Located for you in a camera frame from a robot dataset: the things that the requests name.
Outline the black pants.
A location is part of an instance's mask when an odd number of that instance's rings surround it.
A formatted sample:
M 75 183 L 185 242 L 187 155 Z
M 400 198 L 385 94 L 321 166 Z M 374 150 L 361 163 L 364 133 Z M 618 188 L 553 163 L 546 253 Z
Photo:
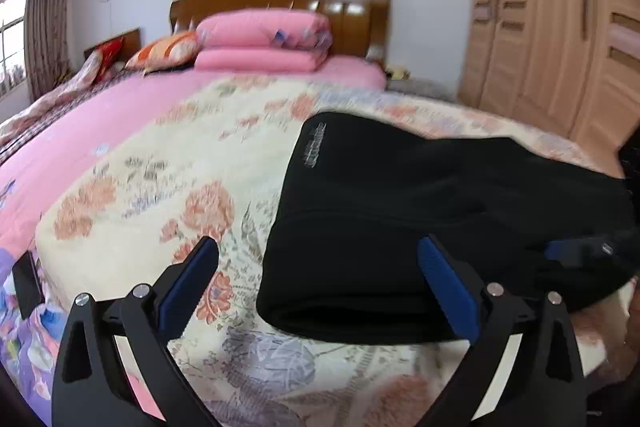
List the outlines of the black pants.
M 559 239 L 605 235 L 611 256 L 544 257 Z M 577 312 L 638 270 L 625 183 L 544 158 L 510 138 L 425 139 L 372 118 L 307 119 L 269 233 L 258 315 L 289 334 L 354 345 L 459 339 L 419 267 L 434 236 L 486 282 L 525 298 L 557 291 Z

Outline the purple floral cloth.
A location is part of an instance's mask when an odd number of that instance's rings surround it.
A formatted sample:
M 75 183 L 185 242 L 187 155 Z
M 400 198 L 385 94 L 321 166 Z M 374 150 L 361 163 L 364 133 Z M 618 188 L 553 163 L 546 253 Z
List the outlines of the purple floral cloth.
M 37 251 L 29 251 L 29 257 L 43 303 L 22 317 L 12 274 L 16 262 L 1 251 L 1 363 L 23 395 L 49 400 L 66 312 L 53 296 Z

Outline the pink bed sheet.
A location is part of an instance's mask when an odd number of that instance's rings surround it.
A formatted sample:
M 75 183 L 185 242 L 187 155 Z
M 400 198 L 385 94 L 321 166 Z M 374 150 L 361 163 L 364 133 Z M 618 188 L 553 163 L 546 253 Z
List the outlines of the pink bed sheet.
M 132 75 L 1 167 L 1 250 L 68 254 L 142 228 L 171 259 L 210 236 L 264 252 L 300 127 L 322 110 L 415 121 L 430 104 L 342 77 Z

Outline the wooden wardrobe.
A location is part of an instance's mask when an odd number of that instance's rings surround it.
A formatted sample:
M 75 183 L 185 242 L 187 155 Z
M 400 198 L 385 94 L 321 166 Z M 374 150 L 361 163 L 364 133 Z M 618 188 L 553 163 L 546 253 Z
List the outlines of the wooden wardrobe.
M 473 0 L 458 95 L 615 170 L 639 121 L 639 0 Z

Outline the floral covered nightstand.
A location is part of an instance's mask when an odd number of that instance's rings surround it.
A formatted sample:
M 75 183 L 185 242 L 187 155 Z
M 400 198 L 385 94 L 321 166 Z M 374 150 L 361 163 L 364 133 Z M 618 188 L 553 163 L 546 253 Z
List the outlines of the floral covered nightstand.
M 456 96 L 441 84 L 428 79 L 390 79 L 387 81 L 388 92 L 400 93 L 418 98 L 431 98 L 432 100 L 447 103 L 456 103 Z

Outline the floral cream blanket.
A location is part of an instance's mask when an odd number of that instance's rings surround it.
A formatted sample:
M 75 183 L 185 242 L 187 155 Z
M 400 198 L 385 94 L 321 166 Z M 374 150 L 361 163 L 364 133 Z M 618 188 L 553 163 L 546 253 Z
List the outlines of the floral cream blanket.
M 589 165 L 570 141 L 477 110 L 288 78 L 132 77 L 66 114 L 47 130 L 53 150 L 40 160 L 62 182 L 36 230 L 55 297 L 63 306 L 81 291 L 118 297 L 212 236 L 219 270 L 170 351 L 230 426 L 407 426 L 465 350 L 320 343 L 258 317 L 286 164 L 303 122 L 321 109 L 427 138 L 510 136 L 538 154 Z

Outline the striped floral quilt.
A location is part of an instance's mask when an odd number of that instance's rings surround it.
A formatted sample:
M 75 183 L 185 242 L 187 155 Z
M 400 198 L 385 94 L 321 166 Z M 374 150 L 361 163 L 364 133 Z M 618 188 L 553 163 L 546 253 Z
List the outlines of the striped floral quilt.
M 102 91 L 128 78 L 131 72 L 112 66 L 104 79 L 98 78 L 100 51 L 92 52 L 80 71 L 37 101 L 1 124 L 0 161 L 5 164 L 23 146 L 35 139 L 71 110 Z

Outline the red pillow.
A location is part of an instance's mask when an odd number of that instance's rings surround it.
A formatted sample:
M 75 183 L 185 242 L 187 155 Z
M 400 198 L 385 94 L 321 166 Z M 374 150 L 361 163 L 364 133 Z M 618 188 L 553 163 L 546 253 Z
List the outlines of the red pillow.
M 100 44 L 96 49 L 102 53 L 102 61 L 99 69 L 99 76 L 104 76 L 107 71 L 117 62 L 117 57 L 124 46 L 125 38 L 117 37 Z

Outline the orange floral pillow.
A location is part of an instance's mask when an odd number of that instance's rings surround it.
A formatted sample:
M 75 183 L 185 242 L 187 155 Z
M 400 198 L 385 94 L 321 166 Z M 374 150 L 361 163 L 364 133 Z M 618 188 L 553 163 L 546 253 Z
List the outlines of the orange floral pillow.
M 201 43 L 195 30 L 176 32 L 139 50 L 128 60 L 125 68 L 142 72 L 176 68 L 192 62 L 200 49 Z

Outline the red patterned curtain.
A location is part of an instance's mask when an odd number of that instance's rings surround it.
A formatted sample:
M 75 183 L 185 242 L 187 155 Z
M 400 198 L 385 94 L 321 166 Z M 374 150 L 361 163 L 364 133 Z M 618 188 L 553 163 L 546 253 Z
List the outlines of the red patterned curtain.
M 25 65 L 33 102 L 70 71 L 67 8 L 67 0 L 26 0 Z

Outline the folded pink quilt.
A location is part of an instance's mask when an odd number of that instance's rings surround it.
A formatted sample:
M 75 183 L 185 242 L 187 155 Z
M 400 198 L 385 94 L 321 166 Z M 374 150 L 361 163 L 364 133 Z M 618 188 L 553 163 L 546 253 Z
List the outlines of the folded pink quilt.
M 222 12 L 196 28 L 198 70 L 221 72 L 313 72 L 333 43 L 329 19 L 289 9 Z

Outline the window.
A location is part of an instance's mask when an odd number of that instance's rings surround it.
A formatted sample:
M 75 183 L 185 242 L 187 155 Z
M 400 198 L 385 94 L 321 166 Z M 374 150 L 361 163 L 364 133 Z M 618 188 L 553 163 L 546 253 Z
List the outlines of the window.
M 25 11 L 26 0 L 6 0 L 0 3 L 1 95 L 11 92 L 26 78 Z

